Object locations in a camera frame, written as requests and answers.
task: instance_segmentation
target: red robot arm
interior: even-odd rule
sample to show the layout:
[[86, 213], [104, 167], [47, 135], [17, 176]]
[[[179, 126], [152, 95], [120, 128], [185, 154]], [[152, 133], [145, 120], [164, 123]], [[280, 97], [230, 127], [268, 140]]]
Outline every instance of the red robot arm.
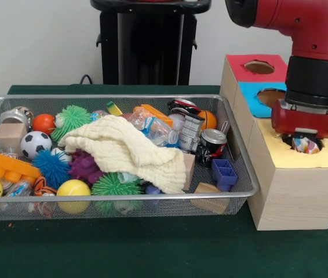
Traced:
[[328, 0], [225, 1], [235, 23], [278, 30], [293, 40], [286, 97], [272, 108], [275, 130], [312, 130], [328, 138]]

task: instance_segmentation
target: metal basket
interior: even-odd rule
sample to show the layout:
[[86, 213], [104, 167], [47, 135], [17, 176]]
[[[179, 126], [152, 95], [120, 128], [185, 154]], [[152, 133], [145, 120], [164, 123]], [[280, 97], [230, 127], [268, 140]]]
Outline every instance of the metal basket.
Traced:
[[[218, 129], [227, 120], [230, 125], [233, 141], [237, 143], [240, 155], [232, 160], [229, 150], [224, 158], [229, 159], [238, 175], [238, 182], [231, 192], [194, 194], [199, 182], [214, 184], [212, 170], [195, 165], [191, 186], [186, 194], [174, 195], [125, 195], [125, 196], [44, 196], [44, 197], [0, 197], [0, 220], [34, 220], [65, 218], [103, 218], [103, 217], [154, 217], [154, 216], [190, 216], [211, 215], [217, 211], [219, 202], [228, 203], [224, 214], [236, 214], [247, 197], [259, 189], [258, 180], [250, 163], [245, 145], [236, 125], [231, 107], [226, 99], [218, 95], [11, 95], [0, 97], [0, 114], [17, 106], [25, 106], [39, 115], [55, 115], [67, 105], [78, 105], [92, 112], [104, 109], [106, 103], [114, 101], [123, 112], [131, 112], [142, 103], [151, 104], [162, 112], [167, 112], [167, 103], [174, 98], [186, 98], [198, 107], [214, 113], [218, 119]], [[194, 202], [206, 202], [207, 209], [194, 206]], [[87, 209], [78, 214], [64, 212], [60, 202], [74, 213], [80, 207]], [[120, 213], [116, 209], [125, 208]]]

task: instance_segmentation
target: wooden shape sorter box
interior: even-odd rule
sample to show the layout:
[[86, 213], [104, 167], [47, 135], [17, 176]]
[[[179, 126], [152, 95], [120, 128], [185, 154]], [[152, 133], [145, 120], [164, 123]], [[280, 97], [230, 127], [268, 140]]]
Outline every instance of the wooden shape sorter box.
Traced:
[[[246, 65], [252, 61], [267, 63], [272, 69], [256, 73], [260, 66], [256, 64], [250, 72]], [[256, 88], [255, 94], [266, 85], [284, 83], [286, 71], [286, 64], [276, 55], [225, 59], [220, 94], [231, 105], [260, 183], [260, 190], [248, 198], [249, 208], [259, 231], [327, 229], [328, 139], [316, 154], [291, 150], [275, 133], [268, 117], [253, 116], [245, 89], [246, 82], [255, 83], [249, 85]]]
[[246, 146], [254, 116], [258, 116], [253, 115], [249, 107], [255, 107], [259, 103], [261, 109], [271, 110], [257, 95], [269, 88], [286, 90], [286, 73], [287, 65], [278, 55], [226, 56], [220, 94], [228, 100]]

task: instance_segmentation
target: white wall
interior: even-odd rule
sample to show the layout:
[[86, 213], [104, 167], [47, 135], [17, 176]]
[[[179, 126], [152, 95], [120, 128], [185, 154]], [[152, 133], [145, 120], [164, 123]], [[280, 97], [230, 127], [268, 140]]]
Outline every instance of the white wall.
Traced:
[[[95, 47], [99, 11], [89, 0], [0, 0], [0, 95], [13, 84], [78, 83], [84, 73], [102, 80]], [[191, 84], [219, 84], [226, 53], [277, 53], [287, 60], [290, 38], [245, 29], [229, 19], [223, 0], [198, 15], [198, 50]]]
[[224, 0], [213, 0], [212, 8], [196, 18], [198, 50], [192, 54], [192, 85], [219, 85], [225, 54], [279, 54], [285, 62], [289, 60], [291, 38], [273, 30], [234, 24]]

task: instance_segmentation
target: black can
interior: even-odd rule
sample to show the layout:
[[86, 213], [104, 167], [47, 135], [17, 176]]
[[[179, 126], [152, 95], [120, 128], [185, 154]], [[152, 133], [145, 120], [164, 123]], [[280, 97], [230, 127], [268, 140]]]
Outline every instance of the black can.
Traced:
[[227, 138], [224, 133], [216, 129], [204, 130], [195, 154], [196, 163], [210, 168], [213, 158], [219, 158], [224, 154], [226, 144]]

